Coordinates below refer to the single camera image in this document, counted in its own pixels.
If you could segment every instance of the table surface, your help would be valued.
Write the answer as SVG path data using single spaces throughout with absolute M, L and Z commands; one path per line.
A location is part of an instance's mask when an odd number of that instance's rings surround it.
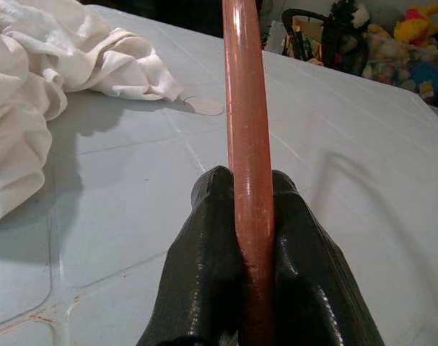
M 94 6 L 225 103 L 223 42 Z M 414 94 L 263 55 L 274 169 L 342 248 L 386 345 L 438 345 L 438 117 Z M 224 115 L 96 92 L 52 121 L 46 184 L 0 221 L 0 346 L 135 345 Z

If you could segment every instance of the cluttered shelf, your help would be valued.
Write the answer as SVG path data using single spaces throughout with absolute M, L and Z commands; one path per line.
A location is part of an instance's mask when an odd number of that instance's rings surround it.
M 328 17 L 287 9 L 265 49 L 415 92 L 438 107 L 438 4 L 412 6 L 395 27 L 372 23 L 363 4 L 340 0 Z

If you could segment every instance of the metal pipe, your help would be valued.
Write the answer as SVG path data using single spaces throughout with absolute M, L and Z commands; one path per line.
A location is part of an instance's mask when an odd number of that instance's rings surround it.
M 229 165 L 245 261 L 240 345 L 273 344 L 273 188 L 255 0 L 223 0 Z

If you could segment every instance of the white cloth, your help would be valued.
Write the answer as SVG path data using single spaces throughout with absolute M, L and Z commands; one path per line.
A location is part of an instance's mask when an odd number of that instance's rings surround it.
M 46 120 L 65 92 L 171 101 L 180 85 L 145 39 L 75 0 L 0 0 L 0 218 L 44 183 Z

